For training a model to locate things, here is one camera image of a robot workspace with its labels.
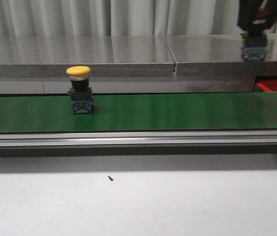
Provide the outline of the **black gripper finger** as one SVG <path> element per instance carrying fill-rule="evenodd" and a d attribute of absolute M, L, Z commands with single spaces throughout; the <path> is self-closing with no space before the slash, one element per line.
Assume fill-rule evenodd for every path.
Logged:
<path fill-rule="evenodd" d="M 263 30 L 269 30 L 277 22 L 277 0 L 263 1 Z"/>
<path fill-rule="evenodd" d="M 255 21 L 263 20 L 259 12 L 262 3 L 263 0 L 239 0 L 237 26 L 240 29 L 248 31 Z"/>

